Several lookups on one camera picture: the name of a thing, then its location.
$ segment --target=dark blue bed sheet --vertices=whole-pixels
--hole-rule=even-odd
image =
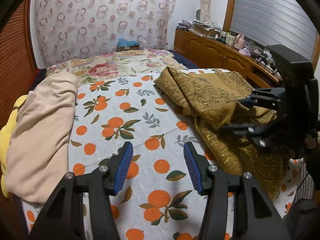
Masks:
[[[175,50],[168,49],[168,51],[170,51],[174,55],[173,58],[178,63],[184,65],[186,68],[188,68],[188,69],[196,69],[196,68],[198,68],[197,65],[194,64],[191,60],[188,60],[187,58],[185,58],[184,56],[182,56],[181,54],[179,54]]]

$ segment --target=window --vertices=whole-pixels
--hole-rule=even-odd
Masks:
[[[317,35],[295,0],[236,0],[230,30],[263,46],[283,44],[308,60]]]

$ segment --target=cabinet door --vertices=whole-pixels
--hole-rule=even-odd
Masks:
[[[202,68],[221,68],[222,59],[226,56],[226,50],[215,44],[213,41],[206,40],[203,47]]]
[[[250,70],[251,64],[241,59],[241,57],[241,55],[227,52],[226,57],[222,60],[222,68],[238,72],[244,78],[246,78]]]
[[[174,50],[180,54],[183,54],[183,49],[185,48],[186,34],[186,31],[176,29],[174,37]]]
[[[202,61],[201,37],[196,34],[189,33],[186,40],[186,48],[183,50],[183,55],[200,67],[199,65]]]

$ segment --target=floral blanket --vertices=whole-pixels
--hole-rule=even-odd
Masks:
[[[221,73],[221,69],[182,70],[184,73]],[[87,174],[107,165],[125,141],[133,144],[133,159],[123,190],[110,197],[121,240],[196,240],[207,196],[194,190],[183,157],[183,145],[191,141],[210,164],[217,162],[194,128],[194,120],[182,113],[154,80],[159,73],[142,73],[103,82],[93,89],[82,86],[76,100],[75,121],[68,147],[69,171]],[[291,207],[302,161],[291,160],[274,202],[281,217]],[[28,229],[41,205],[23,201]],[[233,194],[228,194],[225,240],[233,231]],[[84,229],[92,240],[88,194],[84,194]]]
[[[80,87],[111,78],[121,81],[123,76],[137,73],[159,72],[166,66],[187,69],[167,50],[144,49],[112,52],[86,59],[71,59],[48,68],[46,77],[54,73],[69,72],[78,77]]]

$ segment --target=yellow plush toy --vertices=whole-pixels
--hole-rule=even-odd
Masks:
[[[5,197],[9,197],[9,193],[7,192],[4,184],[4,176],[5,176],[5,169],[6,163],[5,158],[7,155],[7,150],[9,147],[10,137],[17,125],[17,114],[20,108],[23,106],[24,101],[27,99],[27,95],[21,96],[17,99],[13,106],[13,110],[9,116],[9,120],[7,124],[0,130],[0,164],[2,170],[2,177],[1,177],[1,189],[2,193]]]

